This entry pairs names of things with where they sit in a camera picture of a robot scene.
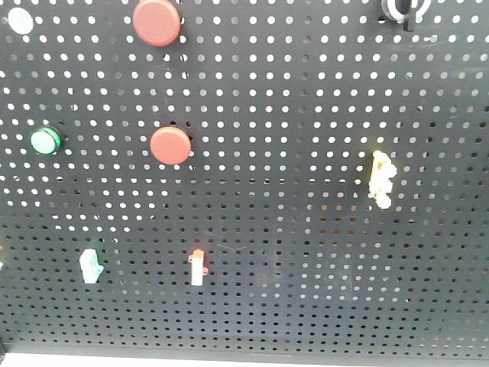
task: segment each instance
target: small white part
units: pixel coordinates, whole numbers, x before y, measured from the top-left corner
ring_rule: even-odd
[[[397,168],[394,166],[389,156],[381,151],[374,152],[374,164],[368,187],[369,197],[373,197],[381,209],[390,208],[392,201],[388,193],[392,193],[392,177],[397,175]]]
[[[34,20],[23,8],[13,8],[8,12],[8,25],[15,33],[29,34],[34,29]]]
[[[41,154],[51,154],[56,150],[54,138],[43,131],[31,135],[31,145],[37,153]]]
[[[89,248],[79,257],[79,264],[82,268],[82,275],[85,284],[95,284],[104,267],[99,265],[97,252]]]
[[[194,258],[192,260],[192,280],[191,285],[200,287],[204,283],[204,259]]]
[[[428,11],[431,6],[431,0],[424,0],[423,4],[419,7],[416,12],[416,20],[419,20],[423,17],[424,14]],[[418,7],[418,0],[413,0],[411,2],[411,8]],[[404,21],[405,15],[399,11],[397,8],[396,0],[382,0],[382,9],[384,10],[385,15],[391,21],[397,21],[398,23],[402,23]]]

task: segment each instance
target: green indicator light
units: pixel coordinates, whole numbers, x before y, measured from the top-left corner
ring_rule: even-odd
[[[63,136],[51,126],[41,126],[29,135],[29,143],[36,153],[51,155],[61,149]]]

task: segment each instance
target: pegboard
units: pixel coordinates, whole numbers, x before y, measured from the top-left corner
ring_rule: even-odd
[[[407,33],[380,0],[181,0],[167,47],[136,4],[0,0],[7,352],[486,365],[489,2],[434,0]],[[176,166],[149,150],[168,125],[192,139]]]

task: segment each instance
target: knob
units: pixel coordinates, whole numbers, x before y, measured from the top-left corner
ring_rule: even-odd
[[[151,46],[167,46],[180,32],[180,16],[168,0],[139,2],[132,23],[138,36]]]
[[[151,136],[150,148],[161,163],[180,164],[189,157],[192,145],[183,130],[167,126],[156,130]]]

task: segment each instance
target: red tip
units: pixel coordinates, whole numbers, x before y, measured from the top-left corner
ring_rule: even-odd
[[[180,32],[180,16],[168,0],[139,2],[132,22],[138,36],[151,46],[167,46]]]
[[[155,131],[150,141],[151,153],[161,163],[180,164],[192,150],[190,139],[179,128],[167,126]]]

